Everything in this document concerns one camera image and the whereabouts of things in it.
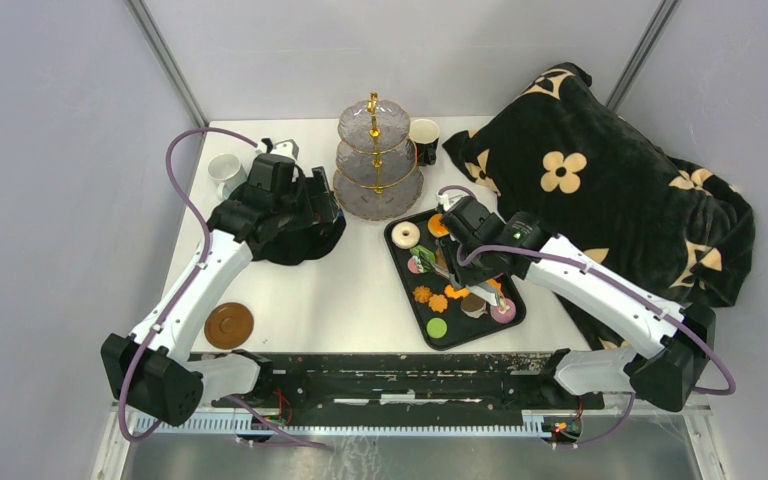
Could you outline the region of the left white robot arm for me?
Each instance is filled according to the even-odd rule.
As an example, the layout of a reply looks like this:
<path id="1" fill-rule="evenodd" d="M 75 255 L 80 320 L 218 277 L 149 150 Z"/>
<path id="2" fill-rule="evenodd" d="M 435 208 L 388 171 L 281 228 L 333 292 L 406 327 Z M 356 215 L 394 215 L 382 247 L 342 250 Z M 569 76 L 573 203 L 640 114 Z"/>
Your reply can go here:
<path id="1" fill-rule="evenodd" d="M 112 394 L 170 426 L 196 409 L 238 394 L 251 406 L 267 404 L 274 379 L 267 362 L 228 351 L 190 358 L 209 314 L 232 281 L 253 261 L 295 266 L 330 253 L 346 221 L 322 167 L 304 173 L 293 140 L 256 155 L 246 180 L 204 220 L 206 238 L 162 300 L 130 334 L 111 334 L 101 358 Z"/>

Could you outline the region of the metal serving tongs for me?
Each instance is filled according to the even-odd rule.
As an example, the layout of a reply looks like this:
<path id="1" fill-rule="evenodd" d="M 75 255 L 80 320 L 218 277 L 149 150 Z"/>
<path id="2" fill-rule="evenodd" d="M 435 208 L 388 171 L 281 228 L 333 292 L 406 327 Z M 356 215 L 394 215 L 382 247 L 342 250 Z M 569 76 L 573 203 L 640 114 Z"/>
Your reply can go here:
<path id="1" fill-rule="evenodd" d="M 410 270 L 410 267 L 412 267 L 411 258 L 408 260 L 408 270 L 412 274 L 415 274 L 415 273 L 413 273 Z M 433 273 L 422 273 L 422 274 L 415 274 L 415 275 L 424 275 L 424 274 L 434 274 L 437 277 L 440 277 L 440 278 L 442 278 L 444 280 L 445 285 L 440 288 L 440 291 L 441 291 L 442 295 L 444 295 L 443 294 L 444 287 L 446 285 L 449 285 L 449 284 L 451 284 L 456 289 L 467 288 L 471 292 L 471 294 L 475 294 L 475 295 L 481 297 L 482 299 L 484 299 L 487 302 L 487 312 L 489 312 L 488 311 L 488 306 L 489 305 L 495 305 L 500 298 L 505 298 L 503 293 L 498 294 L 498 293 L 494 292 L 491 288 L 489 288 L 487 286 L 487 284 L 486 284 L 486 281 L 483 282 L 483 283 L 480 283 L 479 285 L 471 286 L 471 287 L 457 287 L 457 286 L 455 286 L 451 282 L 452 276 L 450 275 L 448 266 L 446 265 L 446 263 L 445 263 L 445 261 L 444 261 L 444 259 L 443 259 L 443 257 L 441 255 L 436 255 L 436 265 L 435 265 L 435 271 Z"/>

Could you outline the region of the three-tier glass cake stand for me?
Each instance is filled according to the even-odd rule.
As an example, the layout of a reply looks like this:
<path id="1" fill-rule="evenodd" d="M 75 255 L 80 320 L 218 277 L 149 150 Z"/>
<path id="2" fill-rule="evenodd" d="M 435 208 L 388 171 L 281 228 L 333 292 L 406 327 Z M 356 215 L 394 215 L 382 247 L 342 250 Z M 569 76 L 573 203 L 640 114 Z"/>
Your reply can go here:
<path id="1" fill-rule="evenodd" d="M 424 187 L 417 147 L 409 139 L 411 118 L 376 92 L 338 118 L 333 191 L 343 210 L 368 221 L 405 214 Z"/>

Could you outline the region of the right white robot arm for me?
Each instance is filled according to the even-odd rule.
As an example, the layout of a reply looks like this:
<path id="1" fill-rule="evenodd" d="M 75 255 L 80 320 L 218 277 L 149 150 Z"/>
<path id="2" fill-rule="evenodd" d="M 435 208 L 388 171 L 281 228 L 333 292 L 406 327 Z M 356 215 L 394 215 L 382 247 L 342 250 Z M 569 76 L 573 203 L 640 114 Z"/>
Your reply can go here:
<path id="1" fill-rule="evenodd" d="M 708 364 L 726 380 L 723 392 L 734 392 L 735 380 L 711 346 L 711 308 L 650 293 L 528 213 L 502 220 L 465 187 L 441 188 L 437 202 L 446 230 L 440 249 L 455 288 L 506 312 L 513 303 L 492 283 L 518 277 L 571 302 L 627 341 L 608 350 L 556 351 L 537 382 L 545 405 L 562 408 L 576 396 L 616 392 L 679 412 L 692 393 L 702 392 L 697 382 Z"/>

